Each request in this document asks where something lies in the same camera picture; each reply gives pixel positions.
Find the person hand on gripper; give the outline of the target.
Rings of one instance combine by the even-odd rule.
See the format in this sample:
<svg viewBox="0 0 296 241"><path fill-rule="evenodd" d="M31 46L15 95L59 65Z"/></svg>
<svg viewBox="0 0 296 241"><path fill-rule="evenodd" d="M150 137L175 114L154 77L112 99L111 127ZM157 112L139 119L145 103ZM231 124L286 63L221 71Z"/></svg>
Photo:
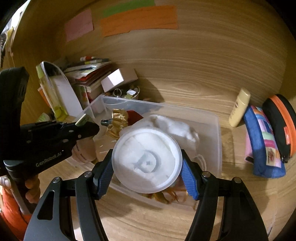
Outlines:
<svg viewBox="0 0 296 241"><path fill-rule="evenodd" d="M13 197L11 192L11 182L7 176L1 176L1 186L6 190L6 193ZM37 204L40 200L41 189L39 175L36 175L25 181L25 186L29 189L26 193L26 199L30 203Z"/></svg>

